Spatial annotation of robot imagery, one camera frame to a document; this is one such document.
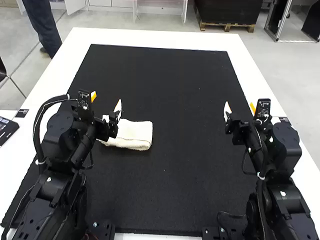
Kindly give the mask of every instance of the shoe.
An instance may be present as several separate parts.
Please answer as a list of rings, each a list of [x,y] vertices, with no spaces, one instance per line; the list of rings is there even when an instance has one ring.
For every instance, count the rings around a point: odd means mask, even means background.
[[[47,50],[44,47],[40,48],[40,52],[43,54],[48,54]]]

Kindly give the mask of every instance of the chair leg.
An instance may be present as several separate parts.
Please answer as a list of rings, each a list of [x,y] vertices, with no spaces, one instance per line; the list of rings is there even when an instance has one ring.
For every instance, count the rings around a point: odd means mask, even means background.
[[[11,78],[11,76],[7,75],[7,78],[11,80],[11,82],[16,86],[16,88],[19,90],[19,92],[22,94],[22,96],[27,99],[26,95],[21,91],[21,89],[18,87],[18,85],[15,83],[15,81]]]

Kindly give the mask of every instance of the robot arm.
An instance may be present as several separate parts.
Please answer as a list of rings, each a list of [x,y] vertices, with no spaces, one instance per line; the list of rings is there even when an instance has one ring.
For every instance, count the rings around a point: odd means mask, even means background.
[[[310,210],[291,175],[302,150],[289,124],[271,123],[270,99],[259,99],[252,120],[241,120],[225,107],[226,134],[245,145],[255,172],[257,190],[246,206],[245,239],[317,240]]]
[[[72,111],[59,111],[47,123],[40,144],[40,122],[45,111],[56,103],[74,101]],[[33,128],[39,178],[21,200],[15,217],[21,221],[14,240],[80,240],[86,233],[86,176],[82,169],[93,166],[91,149],[97,138],[107,141],[118,133],[119,112],[110,112],[107,123],[94,117],[91,94],[80,90],[78,99],[68,95],[54,97],[39,109]],[[84,167],[90,154],[91,165]]]

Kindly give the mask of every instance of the wooden pallet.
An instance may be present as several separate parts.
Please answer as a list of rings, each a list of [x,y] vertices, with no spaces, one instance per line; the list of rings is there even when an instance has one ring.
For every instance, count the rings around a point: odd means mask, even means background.
[[[247,28],[249,33],[253,33],[255,31],[255,24],[238,24],[238,23],[215,23],[215,22],[204,22],[201,20],[200,13],[198,11],[197,6],[194,4],[194,11],[196,15],[196,19],[198,20],[199,27],[201,31],[206,30],[206,26],[224,26],[224,31],[229,32],[231,27],[245,27]]]

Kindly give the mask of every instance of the dark jeans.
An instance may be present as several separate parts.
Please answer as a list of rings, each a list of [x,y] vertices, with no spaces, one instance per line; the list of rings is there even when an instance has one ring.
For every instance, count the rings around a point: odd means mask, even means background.
[[[34,30],[38,33],[40,43],[50,58],[53,58],[62,41],[49,0],[22,0],[22,2]]]

